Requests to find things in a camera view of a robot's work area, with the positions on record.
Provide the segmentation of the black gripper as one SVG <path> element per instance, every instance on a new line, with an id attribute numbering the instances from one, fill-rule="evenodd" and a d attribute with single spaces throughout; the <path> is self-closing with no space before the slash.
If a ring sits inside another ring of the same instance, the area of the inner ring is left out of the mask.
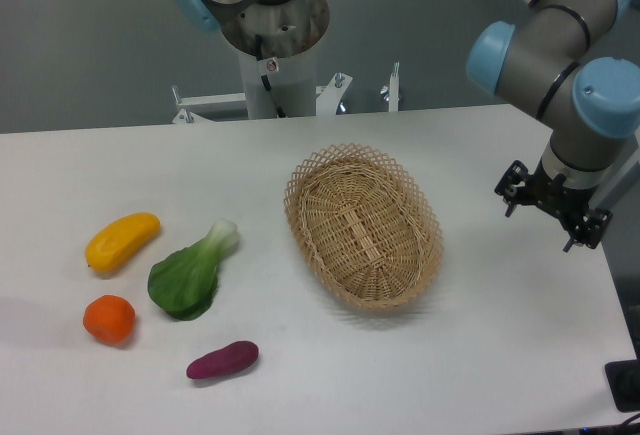
<path id="1" fill-rule="evenodd" d="M 574 246 L 596 249 L 613 213 L 601 208 L 590 209 L 593 189 L 572 189 L 566 187 L 565 182 L 563 174 L 554 178 L 548 175 L 541 163 L 530 177 L 527 167 L 515 160 L 500 178 L 494 192 L 506 204 L 507 218 L 518 206 L 530 203 L 558 220 L 569 235 L 564 252 L 569 252 Z"/>

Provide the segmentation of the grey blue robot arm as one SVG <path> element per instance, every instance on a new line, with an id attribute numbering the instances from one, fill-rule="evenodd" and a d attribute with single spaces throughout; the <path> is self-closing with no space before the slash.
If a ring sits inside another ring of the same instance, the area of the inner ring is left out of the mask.
<path id="1" fill-rule="evenodd" d="M 551 130 L 534 172 L 514 162 L 496 193 L 509 209 L 534 206 L 557 219 L 571 245 L 599 245 L 611 215 L 594 194 L 639 128 L 639 69 L 584 62 L 630 0 L 524 0 L 522 28 L 496 22 L 474 43 L 468 78 Z M 253 119 L 333 116 L 349 85 L 337 74 L 315 85 L 312 51 L 329 23 L 326 0 L 175 0 L 191 23 L 221 32 L 236 51 Z"/>

